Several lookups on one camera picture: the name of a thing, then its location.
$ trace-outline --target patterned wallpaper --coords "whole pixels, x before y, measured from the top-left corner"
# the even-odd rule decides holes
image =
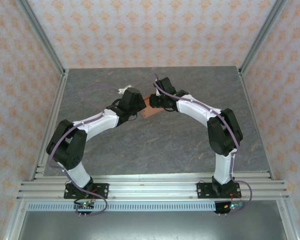
[[[275,177],[300,213],[300,0],[288,0],[244,80]]]
[[[65,68],[240,66],[275,0],[29,0]]]
[[[0,240],[29,179],[59,82],[15,0],[0,0]]]

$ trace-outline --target metal rail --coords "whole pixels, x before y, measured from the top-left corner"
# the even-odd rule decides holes
[[[266,39],[271,27],[273,26],[279,14],[281,13],[281,9],[284,7],[286,1],[287,0],[276,0],[276,2],[274,3],[268,17],[266,18],[263,26],[260,29],[260,32],[256,36],[248,54],[246,55],[242,66],[239,69],[241,75],[244,75],[247,72],[251,62],[257,55],[260,46]]]
[[[50,43],[44,29],[42,28],[40,22],[38,21],[34,11],[32,10],[28,0],[17,0],[19,3],[19,6],[23,10],[25,16],[28,18],[28,21],[30,22],[32,29],[36,33],[37,37],[39,38],[40,42],[42,43],[46,53],[50,57],[55,69],[60,73],[63,74],[65,69],[62,66],[62,63],[60,59],[58,58],[58,55],[56,54],[54,48],[52,47],[52,44]]]
[[[199,181],[211,182],[213,173],[135,174],[92,176],[95,183],[109,183],[108,201],[202,201],[197,197]],[[235,179],[243,180],[252,188],[253,200],[288,199],[286,184],[273,180],[269,172],[237,172]],[[65,176],[36,174],[34,181],[21,183],[17,199],[26,201],[65,201]],[[250,191],[240,184],[243,200]],[[204,199],[219,201],[219,198]]]

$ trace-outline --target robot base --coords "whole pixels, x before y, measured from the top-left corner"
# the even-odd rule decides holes
[[[236,199],[239,198],[238,196],[240,196],[240,198],[242,197],[239,183],[231,181],[225,185],[227,185],[227,187],[221,188],[219,193],[217,193],[215,191],[215,183],[198,182],[196,184],[198,199]]]
[[[101,195],[105,199],[108,198],[109,184],[108,183],[93,183],[92,192]],[[64,190],[64,199],[97,199],[97,197],[86,194],[77,189],[72,183],[67,183]]]

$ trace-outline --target purple cable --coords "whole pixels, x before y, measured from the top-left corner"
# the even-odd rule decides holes
[[[59,145],[61,144],[61,142],[67,137],[68,134],[70,134],[73,130],[75,130],[76,128],[78,128],[78,127],[80,127],[80,126],[82,126],[82,125],[84,125],[84,124],[89,124],[89,123],[91,123],[91,122],[94,122],[94,121],[97,121],[97,120],[101,119],[101,118],[104,116],[103,113],[104,113],[104,111],[102,111],[102,114],[101,114],[101,115],[99,115],[99,116],[97,116],[97,117],[95,117],[95,118],[93,118],[93,119],[90,119],[90,120],[88,120],[88,121],[85,121],[84,123],[81,122],[81,123],[79,123],[79,124],[77,124],[77,125],[74,125],[74,126],[73,126],[72,128],[70,128],[68,131],[66,131],[66,133],[59,139],[59,141],[58,141],[58,142],[56,143],[56,145],[54,146],[54,148],[53,148],[53,150],[52,150],[52,152],[51,152],[51,154],[50,154],[49,165],[50,165],[50,163],[52,162],[52,159],[53,159],[53,157],[54,157],[54,154],[55,154],[57,148],[59,147]],[[68,177],[68,179],[71,181],[71,183],[72,183],[78,190],[80,190],[80,191],[82,191],[82,192],[84,192],[84,193],[86,193],[86,194],[96,196],[96,197],[102,199],[102,200],[105,202],[105,207],[104,207],[101,211],[97,211],[97,212],[94,212],[94,213],[90,213],[89,215],[85,215],[85,216],[94,216],[94,215],[101,214],[101,213],[103,213],[103,212],[108,208],[108,202],[107,202],[107,200],[106,200],[103,196],[101,196],[101,195],[99,195],[99,194],[97,194],[97,193],[91,192],[91,191],[84,190],[83,188],[79,187],[79,186],[72,180],[72,178],[69,176],[69,174],[67,173],[67,171],[66,171],[65,169],[63,169],[63,172],[65,173],[65,175]],[[80,213],[78,212],[78,209],[79,209],[79,207],[81,207],[81,206],[82,206],[82,204],[78,205],[78,206],[76,207],[76,209],[75,209],[75,213],[78,214],[79,216],[80,216]]]
[[[67,173],[67,171],[64,171],[64,173],[65,173],[65,175],[68,177],[68,179],[71,180],[71,177],[69,176],[69,174]],[[103,196],[101,196],[101,195],[99,195],[99,194],[97,194],[97,193],[91,192],[91,191],[84,190],[83,188],[79,187],[74,181],[71,181],[71,182],[72,182],[72,184],[73,184],[77,189],[79,189],[80,191],[82,191],[82,192],[84,192],[84,193],[86,193],[86,194],[89,194],[89,195],[93,195],[93,196],[95,196],[95,197],[98,197],[98,198],[102,199],[102,200],[105,202],[105,206],[104,206],[104,208],[103,208],[102,210],[97,211],[97,212],[94,212],[94,213],[90,213],[90,214],[88,214],[88,215],[85,215],[86,217],[91,217],[91,216],[95,216],[95,215],[98,215],[98,214],[102,214],[102,213],[108,208],[108,202],[107,202],[107,200],[106,200]],[[75,213],[78,214],[79,217],[80,217],[80,214],[81,214],[81,213],[78,211],[78,209],[79,209],[82,205],[83,205],[83,203],[77,205],[76,208],[75,208]]]
[[[156,73],[155,73],[154,75],[155,75],[155,77],[156,77],[156,80],[159,80],[158,75],[157,75]],[[232,137],[232,140],[234,141],[235,147],[236,147],[236,152],[233,152],[233,153],[231,154],[231,164],[230,164],[230,171],[229,171],[230,178],[231,178],[231,180],[234,181],[235,183],[243,183],[243,184],[246,184],[246,185],[248,186],[249,190],[250,190],[250,198],[249,198],[249,200],[248,200],[248,203],[245,204],[245,205],[244,205],[242,208],[240,208],[238,211],[230,212],[230,213],[228,213],[228,215],[236,214],[236,213],[240,212],[241,210],[243,210],[243,209],[251,202],[251,200],[252,200],[252,189],[251,189],[250,185],[249,185],[247,182],[242,181],[242,180],[234,180],[234,178],[233,178],[233,176],[232,176],[232,172],[233,172],[233,170],[234,170],[234,164],[235,164],[234,155],[237,154],[237,153],[239,153],[240,146],[239,146],[239,144],[238,144],[238,141],[237,141],[237,139],[236,139],[234,133],[232,132],[230,126],[228,125],[228,123],[224,120],[224,118],[223,118],[219,113],[217,113],[216,111],[210,109],[210,108],[209,108],[208,106],[206,106],[204,103],[199,102],[199,101],[191,101],[191,99],[187,99],[187,98],[184,98],[184,97],[174,96],[174,95],[172,95],[172,94],[169,94],[169,93],[163,91],[163,90],[158,86],[158,84],[157,84],[156,82],[154,82],[154,85],[155,85],[155,87],[156,87],[160,92],[164,93],[165,95],[167,95],[167,96],[169,96],[169,97],[171,97],[171,98],[179,99],[179,100],[183,100],[183,101],[187,101],[187,102],[191,102],[191,103],[195,103],[195,104],[198,104],[198,105],[204,107],[206,110],[211,111],[213,114],[215,114],[215,115],[223,122],[223,124],[225,125],[226,129],[229,131],[229,133],[230,133],[230,135],[231,135],[231,137]]]
[[[89,86],[87,86],[87,87],[84,89],[84,91],[83,91],[84,98],[87,100],[87,102],[88,102],[89,104],[91,104],[91,105],[95,106],[96,108],[102,110],[102,113],[101,113],[99,116],[97,116],[97,117],[95,117],[95,118],[93,118],[93,119],[90,119],[90,120],[85,121],[85,122],[81,122],[81,123],[79,123],[79,124],[77,124],[77,125],[74,125],[74,126],[73,126],[72,128],[70,128],[68,131],[66,131],[66,133],[65,133],[65,134],[58,140],[58,142],[55,144],[55,146],[54,146],[54,148],[53,148],[53,150],[52,150],[52,152],[51,152],[51,154],[50,154],[50,156],[49,156],[48,164],[49,164],[49,166],[50,166],[51,168],[62,168],[61,166],[54,166],[54,165],[53,165],[53,157],[54,157],[54,155],[55,155],[55,153],[56,153],[56,150],[58,149],[59,145],[61,144],[61,142],[62,142],[62,141],[63,141],[63,140],[64,140],[64,139],[65,139],[65,138],[73,131],[73,130],[75,130],[76,128],[78,128],[78,127],[80,127],[80,126],[82,126],[82,125],[84,125],[84,124],[89,124],[89,123],[92,123],[92,122],[94,122],[94,121],[97,121],[97,120],[101,119],[101,118],[104,116],[104,113],[105,113],[105,112],[104,112],[104,110],[102,109],[102,107],[100,107],[100,106],[97,105],[97,104],[94,104],[94,103],[90,102],[89,99],[87,99],[87,97],[86,97],[86,91],[87,91],[87,89],[89,89],[89,88],[91,88],[91,87],[95,87],[95,86],[100,86],[100,87],[109,88],[109,89],[112,89],[112,90],[115,90],[115,91],[119,92],[119,90],[116,89],[115,87],[111,87],[111,86],[108,86],[108,85],[103,84],[103,83],[93,83],[93,84],[90,84]],[[102,200],[105,202],[105,207],[104,207],[101,211],[97,211],[97,212],[94,212],[94,213],[90,213],[89,215],[85,215],[85,216],[94,216],[94,215],[101,214],[101,213],[103,213],[103,212],[108,208],[108,202],[107,202],[107,200],[106,200],[103,196],[101,196],[101,195],[99,195],[99,194],[97,194],[97,193],[91,192],[91,191],[87,191],[87,190],[85,190],[85,189],[79,187],[79,186],[72,180],[72,178],[69,176],[69,174],[67,173],[67,171],[66,171],[65,169],[63,169],[63,172],[64,172],[65,175],[68,177],[68,179],[70,180],[70,182],[71,182],[78,190],[80,190],[80,191],[82,191],[82,192],[84,192],[84,193],[86,193],[86,194],[89,194],[89,195],[93,195],[93,196],[95,196],[95,197],[98,197],[98,198],[102,199]],[[78,214],[79,216],[80,216],[80,213],[79,213],[78,209],[79,209],[79,207],[81,207],[81,206],[82,206],[82,204],[78,205],[78,206],[76,207],[76,209],[75,209],[75,213]]]
[[[102,83],[102,82],[100,82],[100,83],[92,83],[92,84],[88,85],[87,87],[85,87],[84,90],[83,90],[83,98],[84,98],[84,100],[85,100],[87,103],[89,103],[90,105],[92,105],[92,106],[94,106],[94,107],[96,107],[96,108],[98,108],[98,109],[100,109],[100,110],[102,110],[103,108],[100,107],[100,105],[91,102],[91,101],[89,100],[89,98],[87,97],[87,93],[86,93],[86,92],[87,92],[88,89],[90,89],[90,88],[92,88],[92,87],[104,87],[104,88],[112,89],[112,90],[115,90],[115,91],[119,92],[119,90],[118,90],[117,88],[115,88],[115,87],[113,87],[113,86],[109,86],[109,85],[107,85],[107,84],[105,84],[105,83]]]
[[[115,87],[113,87],[113,86],[109,86],[109,85],[107,85],[106,83],[102,83],[102,82],[92,83],[92,84],[88,85],[87,87],[85,87],[85,88],[83,89],[83,99],[84,99],[87,103],[89,103],[90,105],[96,107],[97,109],[99,109],[99,110],[102,111],[102,112],[103,112],[103,108],[102,108],[99,104],[96,104],[96,103],[91,102],[91,101],[89,100],[89,98],[87,97],[87,90],[90,89],[90,88],[92,88],[92,87],[104,87],[104,88],[112,89],[112,90],[115,90],[116,92],[119,92],[119,90],[118,90],[117,88],[115,88]],[[54,164],[53,164],[53,159],[52,159],[52,157],[51,157],[51,156],[53,156],[53,155],[55,154],[55,151],[53,151],[53,150],[52,150],[52,153],[51,153],[50,158],[49,158],[49,161],[48,161],[49,167],[50,167],[50,168],[53,168],[53,169],[60,169],[60,168],[62,168],[61,166],[58,166],[58,165],[54,165]]]

